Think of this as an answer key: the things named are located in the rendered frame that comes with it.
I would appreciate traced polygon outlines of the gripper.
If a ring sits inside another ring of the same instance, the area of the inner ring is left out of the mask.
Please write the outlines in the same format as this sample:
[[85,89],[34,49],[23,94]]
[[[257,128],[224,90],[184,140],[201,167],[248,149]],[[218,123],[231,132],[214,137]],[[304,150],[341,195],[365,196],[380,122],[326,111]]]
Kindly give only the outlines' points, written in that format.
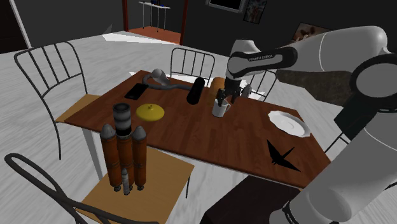
[[233,80],[231,78],[225,78],[224,89],[219,89],[216,95],[218,106],[221,107],[225,96],[231,95],[231,103],[234,104],[235,100],[240,96],[240,83],[241,80]]

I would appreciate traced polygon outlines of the brown bread loaf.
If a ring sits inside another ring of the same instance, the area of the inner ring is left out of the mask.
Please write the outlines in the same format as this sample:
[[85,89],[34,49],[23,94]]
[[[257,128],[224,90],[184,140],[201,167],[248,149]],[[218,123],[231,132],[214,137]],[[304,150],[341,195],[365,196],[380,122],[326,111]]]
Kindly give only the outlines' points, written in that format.
[[215,77],[212,82],[211,86],[209,87],[209,93],[207,97],[207,104],[209,106],[213,105],[214,100],[217,96],[219,89],[224,89],[225,87],[225,78],[222,77]]

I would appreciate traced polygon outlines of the black cylinder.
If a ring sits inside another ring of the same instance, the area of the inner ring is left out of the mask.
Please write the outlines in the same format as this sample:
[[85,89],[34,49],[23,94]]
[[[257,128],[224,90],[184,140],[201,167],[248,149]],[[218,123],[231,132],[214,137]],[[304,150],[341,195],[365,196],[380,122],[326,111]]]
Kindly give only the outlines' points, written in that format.
[[186,97],[186,100],[189,104],[196,105],[199,102],[200,96],[204,89],[204,85],[205,85],[205,79],[199,77],[195,80]]

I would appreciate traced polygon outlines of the brown wooden table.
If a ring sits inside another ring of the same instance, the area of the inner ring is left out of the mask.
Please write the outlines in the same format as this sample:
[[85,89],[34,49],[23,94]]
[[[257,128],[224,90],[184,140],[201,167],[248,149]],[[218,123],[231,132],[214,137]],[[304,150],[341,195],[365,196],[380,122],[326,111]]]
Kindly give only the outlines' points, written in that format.
[[[124,98],[146,75],[146,71],[137,72],[65,122],[100,132],[104,124],[115,124],[113,105],[124,102],[130,105],[131,127],[142,126],[148,146],[159,150],[299,188],[305,188],[330,164],[314,136],[291,136],[269,120],[271,111],[298,116],[294,109],[240,97],[223,117],[216,118],[207,104],[208,88],[203,89],[196,105],[187,103],[188,92],[181,89],[147,88],[138,100]],[[136,109],[143,104],[161,106],[164,116],[154,122],[138,118]],[[285,159],[300,172],[272,164],[267,140],[281,155],[294,147]]]

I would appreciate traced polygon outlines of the white plate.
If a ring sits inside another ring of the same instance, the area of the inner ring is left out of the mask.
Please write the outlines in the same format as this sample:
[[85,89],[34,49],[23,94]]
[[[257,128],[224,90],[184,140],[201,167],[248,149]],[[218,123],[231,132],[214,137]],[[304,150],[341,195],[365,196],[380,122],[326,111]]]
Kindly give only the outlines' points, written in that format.
[[269,120],[280,130],[297,137],[309,137],[310,129],[301,119],[282,111],[271,111]]

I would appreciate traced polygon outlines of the grey curved hair dryer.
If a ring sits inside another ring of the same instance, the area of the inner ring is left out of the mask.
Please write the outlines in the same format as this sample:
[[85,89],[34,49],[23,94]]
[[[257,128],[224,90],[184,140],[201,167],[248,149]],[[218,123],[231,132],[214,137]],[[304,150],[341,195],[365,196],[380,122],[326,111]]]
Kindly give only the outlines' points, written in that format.
[[[154,79],[157,83],[160,85],[154,85],[151,83],[148,83],[148,80],[152,78]],[[142,84],[147,85],[149,88],[155,89],[155,90],[172,90],[175,88],[183,89],[183,90],[192,90],[193,88],[199,88],[203,89],[204,87],[198,84],[193,84],[191,87],[186,86],[186,85],[180,85],[180,84],[172,84],[171,81],[168,79],[166,76],[165,72],[159,68],[154,69],[150,74],[147,74],[142,78]]]

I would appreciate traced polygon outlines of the black origami crane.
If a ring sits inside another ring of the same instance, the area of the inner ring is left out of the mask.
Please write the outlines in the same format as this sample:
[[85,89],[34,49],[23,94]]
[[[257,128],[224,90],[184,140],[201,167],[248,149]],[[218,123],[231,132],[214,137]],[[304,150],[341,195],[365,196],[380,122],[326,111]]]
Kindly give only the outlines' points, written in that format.
[[294,147],[292,147],[290,150],[288,150],[284,155],[281,155],[269,140],[267,140],[267,144],[268,144],[269,154],[272,159],[272,161],[271,161],[272,164],[280,165],[280,166],[286,167],[288,169],[292,169],[292,170],[300,172],[300,170],[298,168],[296,168],[293,164],[291,164],[290,162],[288,162],[285,159],[293,151]]

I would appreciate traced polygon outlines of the yellow flat lid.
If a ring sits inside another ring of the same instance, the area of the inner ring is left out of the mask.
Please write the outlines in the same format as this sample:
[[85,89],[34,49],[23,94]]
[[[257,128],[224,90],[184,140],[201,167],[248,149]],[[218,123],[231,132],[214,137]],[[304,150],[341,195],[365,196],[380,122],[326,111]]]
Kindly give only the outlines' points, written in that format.
[[143,104],[136,109],[137,117],[147,122],[157,121],[161,119],[164,114],[164,109],[157,104]]

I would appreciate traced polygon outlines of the dark brown rug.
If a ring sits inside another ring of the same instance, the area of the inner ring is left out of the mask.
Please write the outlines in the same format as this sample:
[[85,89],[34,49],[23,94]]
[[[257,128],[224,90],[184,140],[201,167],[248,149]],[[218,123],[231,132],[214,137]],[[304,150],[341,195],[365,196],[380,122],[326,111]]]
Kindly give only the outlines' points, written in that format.
[[353,95],[349,81],[350,72],[300,72],[278,69],[280,82],[306,89],[316,100],[343,106]]

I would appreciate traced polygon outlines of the black phone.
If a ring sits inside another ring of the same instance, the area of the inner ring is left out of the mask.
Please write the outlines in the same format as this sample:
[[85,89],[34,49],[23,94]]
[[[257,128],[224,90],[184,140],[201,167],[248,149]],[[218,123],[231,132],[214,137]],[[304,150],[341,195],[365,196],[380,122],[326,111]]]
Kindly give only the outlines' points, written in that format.
[[146,91],[148,85],[136,83],[124,96],[126,99],[138,100],[140,96]]

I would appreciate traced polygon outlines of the dark framed window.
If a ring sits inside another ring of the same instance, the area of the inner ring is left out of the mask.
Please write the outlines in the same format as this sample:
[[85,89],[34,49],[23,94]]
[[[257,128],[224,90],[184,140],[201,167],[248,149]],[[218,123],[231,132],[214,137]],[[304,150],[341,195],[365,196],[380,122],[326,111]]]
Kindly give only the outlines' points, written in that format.
[[213,8],[242,13],[246,0],[205,0],[205,5]]

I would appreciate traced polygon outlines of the white console table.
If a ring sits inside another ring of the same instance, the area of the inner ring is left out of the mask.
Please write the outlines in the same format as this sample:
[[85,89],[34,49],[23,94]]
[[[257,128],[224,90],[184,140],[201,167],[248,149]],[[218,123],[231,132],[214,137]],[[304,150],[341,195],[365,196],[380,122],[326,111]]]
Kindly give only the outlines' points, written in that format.
[[154,11],[157,11],[157,22],[156,22],[156,31],[159,31],[159,25],[160,25],[160,10],[164,11],[164,19],[163,19],[163,27],[162,29],[165,30],[165,25],[166,25],[166,16],[167,16],[167,10],[170,10],[171,8],[168,6],[164,6],[162,4],[155,4],[152,2],[144,2],[144,1],[139,1],[138,2],[142,8],[143,8],[143,24],[142,27],[145,28],[145,7],[148,6],[150,8],[150,26],[153,27],[153,15]]

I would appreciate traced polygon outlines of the orange rocket model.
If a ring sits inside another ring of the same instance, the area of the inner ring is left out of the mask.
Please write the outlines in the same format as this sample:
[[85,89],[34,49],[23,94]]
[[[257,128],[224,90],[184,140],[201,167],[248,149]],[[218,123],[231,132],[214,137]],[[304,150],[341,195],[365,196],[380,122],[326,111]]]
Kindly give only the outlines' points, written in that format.
[[146,132],[142,126],[131,128],[131,112],[127,103],[113,105],[115,125],[106,123],[100,132],[109,184],[114,191],[128,195],[134,181],[139,190],[146,183]]

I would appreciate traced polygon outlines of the wall picture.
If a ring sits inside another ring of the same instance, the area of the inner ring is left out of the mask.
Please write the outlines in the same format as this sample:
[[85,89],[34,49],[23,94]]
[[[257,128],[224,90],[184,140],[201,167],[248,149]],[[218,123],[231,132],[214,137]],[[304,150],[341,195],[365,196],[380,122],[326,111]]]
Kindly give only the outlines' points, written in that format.
[[268,0],[248,0],[243,21],[259,24]]
[[322,34],[325,32],[329,32],[331,29],[327,29],[324,27],[319,27],[315,25],[300,23],[298,28],[296,29],[291,42],[301,41],[303,39],[307,39],[311,36],[316,36],[318,34]]

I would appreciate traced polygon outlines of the red door frame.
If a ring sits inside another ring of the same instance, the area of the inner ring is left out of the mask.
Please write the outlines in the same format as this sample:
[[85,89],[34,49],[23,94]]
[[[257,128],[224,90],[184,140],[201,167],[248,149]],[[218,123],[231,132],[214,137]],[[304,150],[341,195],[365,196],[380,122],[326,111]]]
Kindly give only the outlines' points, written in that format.
[[[184,42],[189,0],[121,0],[123,30],[142,36],[157,38],[162,41],[182,45]],[[157,11],[153,15],[153,27],[150,26],[150,8],[145,7],[145,28],[143,24],[143,8],[139,1],[162,4],[167,10],[165,30],[163,27],[164,11],[160,10],[159,31],[156,31]]]

